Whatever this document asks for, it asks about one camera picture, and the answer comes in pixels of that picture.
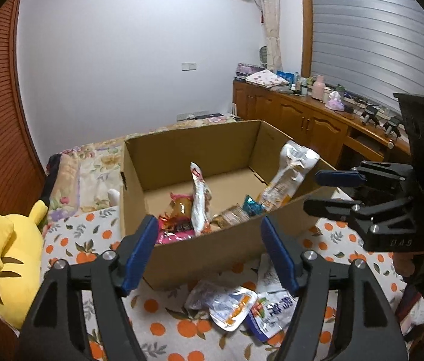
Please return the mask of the long white orange snack bag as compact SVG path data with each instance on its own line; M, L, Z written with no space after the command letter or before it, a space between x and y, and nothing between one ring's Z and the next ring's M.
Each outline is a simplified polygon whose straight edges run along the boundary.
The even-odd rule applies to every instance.
M286 205L318 161L319 154L314 150L287 141L279 154L278 171L260 194L258 203L267 212Z

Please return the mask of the small teal candy wrapper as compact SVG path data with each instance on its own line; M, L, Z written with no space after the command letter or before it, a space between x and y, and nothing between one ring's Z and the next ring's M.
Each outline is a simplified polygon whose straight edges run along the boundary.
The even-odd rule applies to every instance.
M250 217L260 216L265 212L264 206L254 200L250 195L244 198L242 210Z

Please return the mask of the brown snack bar packet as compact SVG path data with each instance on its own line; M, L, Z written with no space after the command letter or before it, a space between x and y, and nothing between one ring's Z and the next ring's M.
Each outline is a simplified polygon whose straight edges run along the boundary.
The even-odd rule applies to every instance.
M211 220L211 224L220 229L227 229L228 227L245 223L248 220L250 220L250 217L242 207L240 205L234 205L215 215Z

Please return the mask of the white red-label snack bag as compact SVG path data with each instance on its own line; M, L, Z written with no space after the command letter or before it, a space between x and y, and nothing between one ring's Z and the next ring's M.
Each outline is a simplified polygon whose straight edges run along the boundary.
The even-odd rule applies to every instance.
M211 232L209 220L209 202L212 195L204 180L200 167L192 162L190 164L191 177L193 181L193 201L191 209L191 224L195 236L202 236Z

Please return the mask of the pink snack pack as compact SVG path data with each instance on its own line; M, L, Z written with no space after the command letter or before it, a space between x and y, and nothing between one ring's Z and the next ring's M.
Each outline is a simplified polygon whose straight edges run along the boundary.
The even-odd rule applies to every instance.
M158 217L159 233L157 245L169 245L192 239L195 231L191 223L193 197L184 194L170 194L168 209Z

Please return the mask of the white blue-text snack bag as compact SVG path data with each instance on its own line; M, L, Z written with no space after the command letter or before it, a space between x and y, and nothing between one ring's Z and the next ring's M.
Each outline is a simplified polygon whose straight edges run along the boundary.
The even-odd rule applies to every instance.
M297 298L283 287L267 253L261 255L259 263L257 296L245 323L259 341L265 342L285 332L297 306Z

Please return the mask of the wooden sideboard cabinet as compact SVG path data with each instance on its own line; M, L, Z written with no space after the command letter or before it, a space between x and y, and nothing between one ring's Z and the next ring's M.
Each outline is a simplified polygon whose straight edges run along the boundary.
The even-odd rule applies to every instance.
M364 125L355 114L332 111L309 95L282 94L235 80L233 103L239 118L268 122L338 170L361 161L411 162L403 139L388 136L380 125Z

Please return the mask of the black clamp on sideboard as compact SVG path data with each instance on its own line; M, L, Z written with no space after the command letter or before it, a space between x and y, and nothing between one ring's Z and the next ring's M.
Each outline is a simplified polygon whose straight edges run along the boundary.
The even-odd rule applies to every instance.
M361 114L361 122L363 125L367 125L372 123L372 125L379 125L380 122L377 117L378 109L373 107L372 105L366 106Z
M397 116L392 116L390 119L388 119L383 125L386 136L395 137L398 139L401 136L399 126L402 123L402 120Z

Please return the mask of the yellow Pikachu plush toy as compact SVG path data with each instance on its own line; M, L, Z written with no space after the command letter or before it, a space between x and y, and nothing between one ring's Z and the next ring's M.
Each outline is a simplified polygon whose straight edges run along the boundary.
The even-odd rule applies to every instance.
M38 200L28 215L0 214L0 318L18 331L41 284L43 237L38 225L47 211Z

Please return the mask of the pink bottle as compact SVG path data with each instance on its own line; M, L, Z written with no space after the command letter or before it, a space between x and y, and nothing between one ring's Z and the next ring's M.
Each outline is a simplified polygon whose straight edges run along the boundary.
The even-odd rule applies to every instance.
M324 97L324 91L325 91L324 77L321 75L318 75L316 77L314 84L312 85L310 96L314 100L322 101Z

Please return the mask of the brown cardboard box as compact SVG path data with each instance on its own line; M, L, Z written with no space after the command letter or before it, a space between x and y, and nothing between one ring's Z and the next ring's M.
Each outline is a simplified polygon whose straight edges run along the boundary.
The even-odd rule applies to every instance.
M211 216L242 204L246 196L258 198L276 176L280 151L288 141L287 134L264 121L203 125L126 139L120 165L121 234L134 234L148 214L164 214L172 194L191 194L191 164L200 167L211 191ZM257 216L203 236L157 245L143 278L154 290L168 290L258 258L265 250L260 224Z

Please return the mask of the small white fan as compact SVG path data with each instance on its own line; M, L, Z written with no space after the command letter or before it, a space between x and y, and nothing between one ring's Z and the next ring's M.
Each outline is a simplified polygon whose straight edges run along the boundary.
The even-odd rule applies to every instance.
M263 46L259 49L259 60L262 66L267 67L267 47Z

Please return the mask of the floral bed quilt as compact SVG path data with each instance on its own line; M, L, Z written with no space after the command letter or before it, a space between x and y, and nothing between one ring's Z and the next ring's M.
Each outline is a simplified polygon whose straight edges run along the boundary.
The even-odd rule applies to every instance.
M41 231L55 230L65 218L111 206L108 191L121 186L120 159L123 142L140 136L128 134L115 139L84 144L53 155L47 174L57 174L50 206Z

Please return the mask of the floral curtain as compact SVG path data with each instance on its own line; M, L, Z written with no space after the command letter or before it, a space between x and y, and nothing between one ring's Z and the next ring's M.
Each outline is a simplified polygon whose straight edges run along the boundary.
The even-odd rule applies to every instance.
M282 69L282 59L279 40L280 0L261 0L261 11L267 40L267 69L277 71Z

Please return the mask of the wall socket plate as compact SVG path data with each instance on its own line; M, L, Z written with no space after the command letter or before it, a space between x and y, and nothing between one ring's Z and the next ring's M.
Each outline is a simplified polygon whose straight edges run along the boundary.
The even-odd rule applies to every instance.
M181 64L182 72L190 72L196 71L197 65L196 63L184 62Z

